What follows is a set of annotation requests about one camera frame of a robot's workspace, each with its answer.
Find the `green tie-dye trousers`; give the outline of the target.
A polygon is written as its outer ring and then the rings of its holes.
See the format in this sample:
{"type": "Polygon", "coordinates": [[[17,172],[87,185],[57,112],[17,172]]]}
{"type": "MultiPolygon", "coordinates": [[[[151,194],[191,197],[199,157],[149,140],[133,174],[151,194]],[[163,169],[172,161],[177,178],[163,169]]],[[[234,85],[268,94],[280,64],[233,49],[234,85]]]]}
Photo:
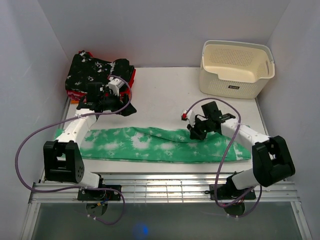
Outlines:
{"type": "Polygon", "coordinates": [[[150,163],[208,164],[221,159],[249,161],[251,153],[230,138],[210,132],[204,140],[190,139],[186,129],[124,127],[90,130],[80,145],[84,159],[150,163]]]}

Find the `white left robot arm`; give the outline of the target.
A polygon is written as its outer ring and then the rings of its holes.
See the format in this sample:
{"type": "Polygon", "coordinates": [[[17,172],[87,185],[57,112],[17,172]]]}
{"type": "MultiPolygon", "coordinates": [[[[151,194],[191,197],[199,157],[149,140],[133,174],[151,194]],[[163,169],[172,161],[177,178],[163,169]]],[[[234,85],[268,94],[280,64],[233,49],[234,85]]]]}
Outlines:
{"type": "Polygon", "coordinates": [[[74,118],[55,140],[43,146],[44,172],[48,181],[71,183],[89,188],[88,193],[100,200],[106,195],[100,175],[86,170],[80,146],[90,128],[103,113],[129,116],[136,113],[131,104],[131,93],[121,94],[121,87],[129,84],[112,75],[107,85],[92,82],[80,98],[74,118]]]}

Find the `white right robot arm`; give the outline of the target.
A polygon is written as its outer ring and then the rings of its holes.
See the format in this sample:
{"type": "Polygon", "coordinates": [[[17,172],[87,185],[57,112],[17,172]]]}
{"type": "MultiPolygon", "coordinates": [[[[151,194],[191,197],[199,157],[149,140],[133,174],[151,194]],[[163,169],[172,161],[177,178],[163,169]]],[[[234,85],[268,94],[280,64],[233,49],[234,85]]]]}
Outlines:
{"type": "Polygon", "coordinates": [[[192,109],[182,113],[182,120],[188,121],[187,129],[192,140],[204,140],[214,132],[230,138],[251,154],[252,167],[235,172],[223,185],[215,184],[208,191],[218,200],[237,199],[258,185],[269,187],[293,176],[296,168],[285,139],[281,136],[268,136],[241,124],[240,116],[223,114],[215,101],[202,105],[203,117],[199,118],[192,109]]]}

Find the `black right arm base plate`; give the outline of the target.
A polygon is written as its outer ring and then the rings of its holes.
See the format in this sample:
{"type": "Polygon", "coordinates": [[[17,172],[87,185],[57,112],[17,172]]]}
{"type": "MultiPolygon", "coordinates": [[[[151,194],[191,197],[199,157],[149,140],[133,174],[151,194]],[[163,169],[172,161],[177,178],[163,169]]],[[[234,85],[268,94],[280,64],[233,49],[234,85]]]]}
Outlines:
{"type": "Polygon", "coordinates": [[[209,190],[206,190],[204,193],[210,195],[210,199],[214,200],[215,196],[218,200],[235,200],[239,196],[241,196],[246,189],[238,190],[238,189],[231,189],[226,186],[226,184],[218,184],[217,191],[215,191],[215,185],[210,184],[209,190]]]}

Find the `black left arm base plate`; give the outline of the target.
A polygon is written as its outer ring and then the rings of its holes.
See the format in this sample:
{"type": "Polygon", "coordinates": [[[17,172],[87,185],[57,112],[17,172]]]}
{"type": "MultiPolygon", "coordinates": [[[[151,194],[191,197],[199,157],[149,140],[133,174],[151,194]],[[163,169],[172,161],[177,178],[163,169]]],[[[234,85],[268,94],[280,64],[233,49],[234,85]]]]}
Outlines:
{"type": "Polygon", "coordinates": [[[79,190],[78,201],[119,201],[121,199],[118,192],[112,190],[79,190]]]}

